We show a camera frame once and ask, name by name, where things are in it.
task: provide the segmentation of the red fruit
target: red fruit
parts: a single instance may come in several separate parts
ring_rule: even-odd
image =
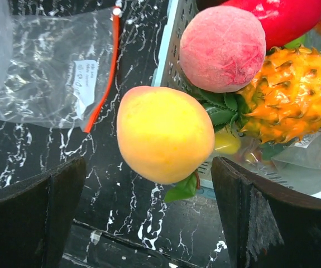
[[[321,19],[321,0],[229,0],[222,6],[252,12],[265,30],[267,51],[297,39]]]

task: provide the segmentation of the countertop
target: countertop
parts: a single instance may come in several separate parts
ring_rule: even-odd
[[[195,197],[164,203],[169,187],[141,178],[118,151],[119,100],[134,86],[151,85],[168,1],[121,1],[116,78],[89,134],[79,128],[52,130],[0,121],[0,188],[76,156],[87,162],[61,267],[168,267],[170,259],[179,267],[229,267],[215,200]],[[11,1],[14,15],[66,16],[113,5],[106,0]]]

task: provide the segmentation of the green leaf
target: green leaf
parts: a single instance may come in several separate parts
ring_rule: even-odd
[[[227,126],[227,124],[219,124],[219,125],[215,125],[214,126],[214,131],[215,133],[220,131],[221,129],[225,128]]]
[[[230,110],[237,111],[238,105],[233,93],[225,93],[224,102]]]
[[[300,46],[300,44],[305,44],[305,40],[306,40],[306,33],[298,37],[297,39],[292,40],[288,44],[285,44],[284,47],[286,49],[296,49]]]
[[[207,111],[207,113],[210,116],[210,119],[212,121],[212,125],[222,125],[222,124],[228,124],[231,121],[231,118],[235,114],[234,111],[229,109],[221,109],[216,106],[212,106],[211,104],[204,103],[203,107]]]
[[[232,125],[235,123],[235,121],[238,118],[238,113],[235,113],[233,117],[231,118],[231,121],[229,122],[229,126],[232,128]]]
[[[200,95],[209,103],[221,108],[227,108],[224,101],[224,94],[214,93],[206,90],[199,89]]]
[[[171,188],[164,197],[165,203],[170,203],[176,200],[187,199],[196,195],[197,178],[195,173],[192,173],[186,179],[178,182],[175,187]]]
[[[237,102],[237,110],[241,113],[241,114],[246,114],[246,113],[250,113],[250,108],[248,107],[245,98],[240,95],[240,94],[236,94],[235,96],[236,98],[236,102]]]

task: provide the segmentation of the yellow peach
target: yellow peach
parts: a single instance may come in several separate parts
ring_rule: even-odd
[[[214,150],[214,129],[200,103],[167,87],[140,86],[122,98],[117,141],[128,166],[145,179],[177,183]]]

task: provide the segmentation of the plastic basket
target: plastic basket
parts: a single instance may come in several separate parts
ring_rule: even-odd
[[[178,90],[185,90],[190,85],[182,77],[179,64],[180,38],[190,20],[198,13],[196,0],[170,0],[167,8],[167,24],[164,27],[163,36],[159,51],[159,64],[154,71],[152,85],[159,87],[170,87]],[[321,49],[321,38],[311,31],[308,34],[307,44]],[[199,195],[208,198],[215,198],[211,179],[211,162],[215,155],[212,155],[199,167],[201,189]],[[321,198],[321,180],[316,178],[290,180],[284,179],[277,174],[263,169],[262,174],[251,170],[254,173],[280,183],[288,188],[294,189],[317,198]]]

